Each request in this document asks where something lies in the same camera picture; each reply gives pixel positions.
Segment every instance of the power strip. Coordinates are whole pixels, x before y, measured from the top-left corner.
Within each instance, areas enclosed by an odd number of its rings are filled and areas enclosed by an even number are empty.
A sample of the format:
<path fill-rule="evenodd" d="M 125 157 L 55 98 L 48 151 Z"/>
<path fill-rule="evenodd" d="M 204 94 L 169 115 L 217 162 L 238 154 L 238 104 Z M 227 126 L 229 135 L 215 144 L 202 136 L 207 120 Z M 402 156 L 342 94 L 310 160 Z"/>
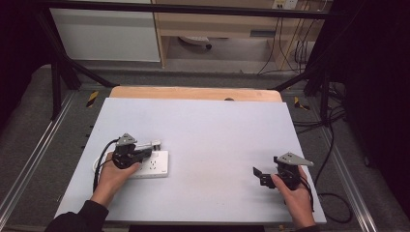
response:
<path fill-rule="evenodd" d="M 93 173 L 96 171 L 98 159 L 93 163 Z M 153 151 L 151 157 L 145 159 L 139 169 L 130 178 L 161 178 L 168 176 L 168 151 Z"/>

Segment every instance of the white table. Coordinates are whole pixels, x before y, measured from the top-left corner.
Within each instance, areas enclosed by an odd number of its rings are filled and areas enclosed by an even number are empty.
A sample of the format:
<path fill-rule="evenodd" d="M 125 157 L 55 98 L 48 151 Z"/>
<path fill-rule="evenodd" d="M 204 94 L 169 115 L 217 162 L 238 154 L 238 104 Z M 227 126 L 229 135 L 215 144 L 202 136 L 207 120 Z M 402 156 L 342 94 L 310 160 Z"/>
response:
<path fill-rule="evenodd" d="M 151 224 L 270 224 L 291 221 L 276 189 L 259 186 L 255 166 L 277 172 L 274 156 L 303 156 L 285 103 L 106 99 L 56 216 L 92 194 L 91 165 L 124 132 L 161 140 L 169 175 L 128 180 L 107 220 Z M 310 185 L 308 169 L 305 168 Z M 314 218 L 326 219 L 314 195 Z"/>

